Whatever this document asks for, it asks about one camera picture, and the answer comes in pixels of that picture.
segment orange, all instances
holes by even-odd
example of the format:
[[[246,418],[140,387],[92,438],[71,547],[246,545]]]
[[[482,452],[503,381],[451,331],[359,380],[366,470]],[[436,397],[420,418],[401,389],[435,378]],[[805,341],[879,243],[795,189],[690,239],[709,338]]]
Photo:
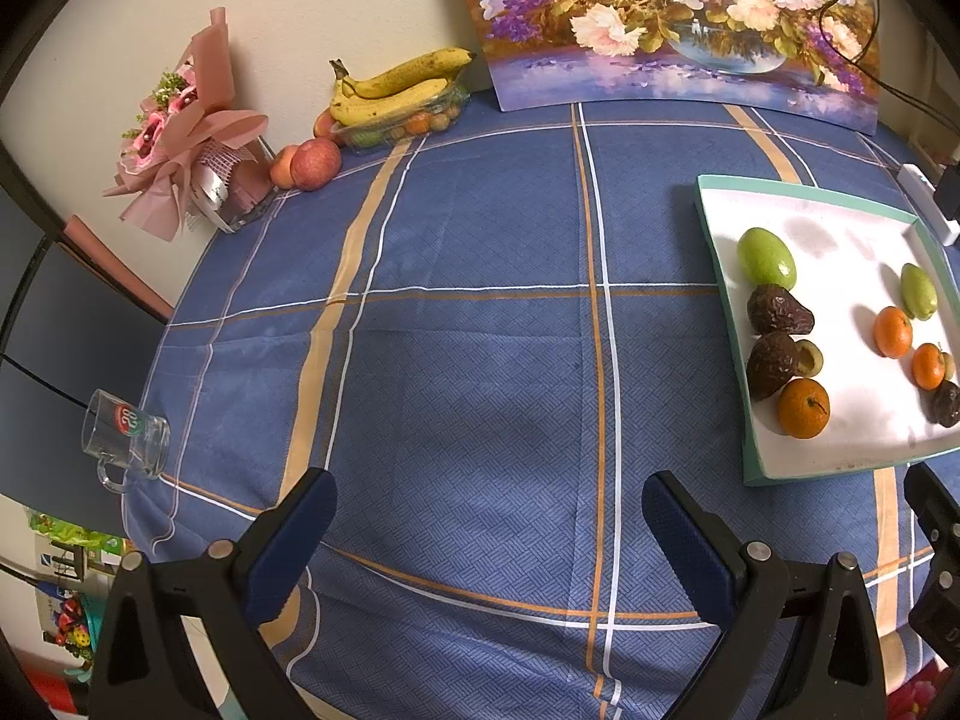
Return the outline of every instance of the orange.
[[[827,391],[813,379],[794,379],[776,401],[776,416],[787,435],[795,439],[819,436],[830,418]]]
[[[430,114],[426,111],[415,113],[403,127],[411,135],[425,135],[430,131]]]
[[[896,306],[887,306],[874,320],[874,341],[880,354],[898,360],[913,343],[913,325]]]
[[[922,343],[913,353],[912,367],[920,389],[937,389],[947,373],[947,356],[932,343]]]

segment white tray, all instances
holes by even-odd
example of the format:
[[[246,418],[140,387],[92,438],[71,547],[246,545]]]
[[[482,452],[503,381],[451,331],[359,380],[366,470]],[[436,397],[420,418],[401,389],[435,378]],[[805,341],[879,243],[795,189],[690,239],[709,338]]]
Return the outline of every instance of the white tray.
[[[933,279],[939,308],[914,320],[914,348],[937,343],[960,352],[960,295],[940,245],[915,215],[837,191],[759,178],[702,175],[698,210],[727,315],[746,415],[743,475],[748,485],[811,479],[910,463],[960,448],[960,425],[928,422],[910,372],[911,353],[881,357],[872,340],[880,309],[901,305],[899,274],[919,265]],[[793,254],[791,292],[816,317],[808,336],[824,353],[816,376],[830,397],[830,420],[814,439],[786,436],[776,396],[752,403],[746,361],[755,343],[736,243],[750,227],[776,233]]]

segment plastic fruit container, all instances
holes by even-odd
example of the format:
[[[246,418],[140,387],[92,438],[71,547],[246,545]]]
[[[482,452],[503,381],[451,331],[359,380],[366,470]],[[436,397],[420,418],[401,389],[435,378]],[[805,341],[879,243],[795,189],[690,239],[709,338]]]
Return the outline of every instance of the plastic fruit container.
[[[450,129],[460,117],[469,99],[470,93],[464,86],[461,73],[446,86],[443,92],[420,105],[380,119],[375,124],[354,124],[353,127],[334,124],[333,129],[330,130],[330,137],[358,153],[375,148],[392,148],[400,141],[409,138]]]

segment blue gripper pad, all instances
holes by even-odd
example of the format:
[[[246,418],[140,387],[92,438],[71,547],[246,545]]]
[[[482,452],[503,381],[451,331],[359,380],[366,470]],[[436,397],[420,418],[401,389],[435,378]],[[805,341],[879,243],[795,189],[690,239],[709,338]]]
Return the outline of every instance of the blue gripper pad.
[[[715,514],[701,509],[669,471],[643,485],[643,518],[664,551],[693,608],[726,631],[746,581],[738,542]]]
[[[253,627],[280,615],[336,511],[333,475],[309,469],[280,507],[263,512],[241,538],[234,576],[239,572],[246,581],[239,590],[244,617]],[[246,560],[244,552],[249,552]]]

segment bunch of bananas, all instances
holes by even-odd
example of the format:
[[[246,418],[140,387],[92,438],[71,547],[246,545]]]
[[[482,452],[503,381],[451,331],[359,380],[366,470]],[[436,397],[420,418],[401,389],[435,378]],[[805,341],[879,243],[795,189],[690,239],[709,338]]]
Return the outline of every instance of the bunch of bananas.
[[[387,121],[443,92],[473,57],[466,49],[440,49],[364,81],[352,79],[335,59],[330,62],[337,74],[330,115],[344,127]]]

